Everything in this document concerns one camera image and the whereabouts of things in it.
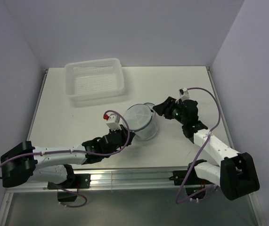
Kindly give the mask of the white mesh laundry bag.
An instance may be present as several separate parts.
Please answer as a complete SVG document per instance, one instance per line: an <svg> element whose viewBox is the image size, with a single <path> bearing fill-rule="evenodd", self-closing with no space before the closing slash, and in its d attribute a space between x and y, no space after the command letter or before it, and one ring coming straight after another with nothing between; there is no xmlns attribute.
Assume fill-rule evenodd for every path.
<svg viewBox="0 0 269 226"><path fill-rule="evenodd" d="M153 110L155 104L147 102L135 104L129 107L123 118L128 123L131 132L135 133L135 138L139 141L152 139L158 131L157 114Z"/></svg>

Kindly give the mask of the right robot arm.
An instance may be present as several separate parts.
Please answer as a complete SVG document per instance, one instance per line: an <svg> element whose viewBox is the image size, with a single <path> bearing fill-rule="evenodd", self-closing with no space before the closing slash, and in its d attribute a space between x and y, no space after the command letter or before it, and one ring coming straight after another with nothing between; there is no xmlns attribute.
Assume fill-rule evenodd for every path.
<svg viewBox="0 0 269 226"><path fill-rule="evenodd" d="M260 183L252 156L236 151L214 136L199 120L197 105L195 100L168 97L163 103L153 106L159 116L178 121L184 136L216 162L211 164L196 156L189 164L180 187L183 188L187 180L194 184L205 180L220 187L231 201L258 191Z"/></svg>

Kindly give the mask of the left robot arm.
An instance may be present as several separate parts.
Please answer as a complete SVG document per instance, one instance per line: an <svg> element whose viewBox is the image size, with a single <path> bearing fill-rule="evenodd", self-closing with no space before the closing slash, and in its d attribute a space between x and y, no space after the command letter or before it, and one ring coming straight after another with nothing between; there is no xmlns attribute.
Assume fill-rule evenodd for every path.
<svg viewBox="0 0 269 226"><path fill-rule="evenodd" d="M121 125L71 148L42 148L31 141L21 142L0 158L2 185L12 188L28 181L43 181L70 188L75 184L72 165L99 163L131 145L134 137L134 132Z"/></svg>

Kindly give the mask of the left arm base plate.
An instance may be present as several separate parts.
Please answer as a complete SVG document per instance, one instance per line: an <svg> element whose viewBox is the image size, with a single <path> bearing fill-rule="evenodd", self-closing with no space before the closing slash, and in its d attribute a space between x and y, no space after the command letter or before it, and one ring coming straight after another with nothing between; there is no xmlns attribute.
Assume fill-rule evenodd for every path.
<svg viewBox="0 0 269 226"><path fill-rule="evenodd" d="M64 189L87 189L90 187L90 174L65 175L58 179L58 185Z"/></svg>

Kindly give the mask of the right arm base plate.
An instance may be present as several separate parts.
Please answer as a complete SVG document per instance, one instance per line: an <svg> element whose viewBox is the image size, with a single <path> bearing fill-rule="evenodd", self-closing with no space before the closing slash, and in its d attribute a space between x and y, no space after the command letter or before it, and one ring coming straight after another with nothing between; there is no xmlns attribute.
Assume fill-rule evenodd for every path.
<svg viewBox="0 0 269 226"><path fill-rule="evenodd" d="M187 172L188 170L175 170L172 172L172 176L169 177L169 180L173 181L175 186L180 186ZM185 182L186 186L204 186L210 184L212 184L210 181L198 178L194 170L191 171Z"/></svg>

